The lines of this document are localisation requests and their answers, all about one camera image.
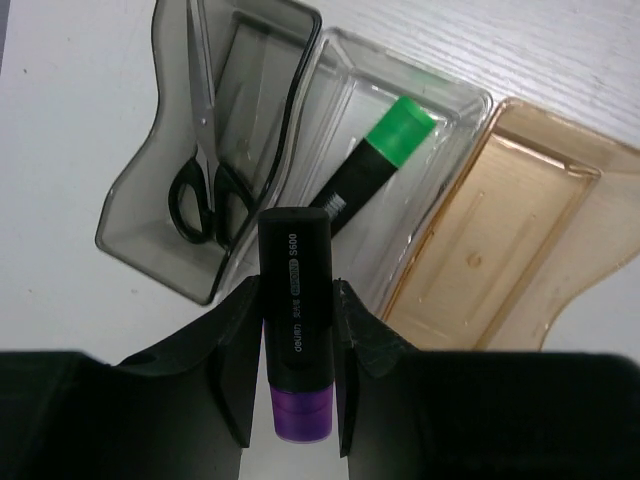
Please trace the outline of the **green cap black highlighter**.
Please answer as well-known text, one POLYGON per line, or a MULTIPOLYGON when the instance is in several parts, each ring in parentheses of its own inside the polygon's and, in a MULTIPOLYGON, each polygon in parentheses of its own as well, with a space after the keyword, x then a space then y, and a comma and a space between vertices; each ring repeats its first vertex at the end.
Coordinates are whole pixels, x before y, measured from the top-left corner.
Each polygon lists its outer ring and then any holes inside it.
POLYGON ((336 235, 409 160, 437 122, 399 97, 327 180, 310 206, 326 211, 336 235))

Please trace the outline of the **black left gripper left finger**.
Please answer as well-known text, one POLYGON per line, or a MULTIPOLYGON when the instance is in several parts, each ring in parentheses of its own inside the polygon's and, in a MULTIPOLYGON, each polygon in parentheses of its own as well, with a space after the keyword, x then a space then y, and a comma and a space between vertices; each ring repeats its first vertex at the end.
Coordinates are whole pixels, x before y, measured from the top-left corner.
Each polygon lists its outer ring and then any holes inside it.
POLYGON ((117 365, 1 355, 5 479, 235 479, 251 437, 259 280, 117 365))

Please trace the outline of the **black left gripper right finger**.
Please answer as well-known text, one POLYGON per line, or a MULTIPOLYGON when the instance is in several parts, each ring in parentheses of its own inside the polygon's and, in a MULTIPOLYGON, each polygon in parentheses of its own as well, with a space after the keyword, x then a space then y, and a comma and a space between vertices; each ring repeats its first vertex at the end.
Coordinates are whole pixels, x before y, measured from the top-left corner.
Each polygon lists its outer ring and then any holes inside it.
POLYGON ((639 368, 618 355, 422 351, 333 284, 353 479, 635 479, 639 368))

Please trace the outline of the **purple cap black highlighter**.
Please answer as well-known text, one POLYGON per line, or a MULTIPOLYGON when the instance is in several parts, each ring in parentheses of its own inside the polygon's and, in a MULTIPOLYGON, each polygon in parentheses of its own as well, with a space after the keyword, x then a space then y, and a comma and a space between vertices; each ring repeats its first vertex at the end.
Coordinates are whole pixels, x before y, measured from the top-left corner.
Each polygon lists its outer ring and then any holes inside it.
POLYGON ((258 220, 260 295, 276 435, 314 443, 332 430, 332 257, 327 213, 276 207, 258 220))

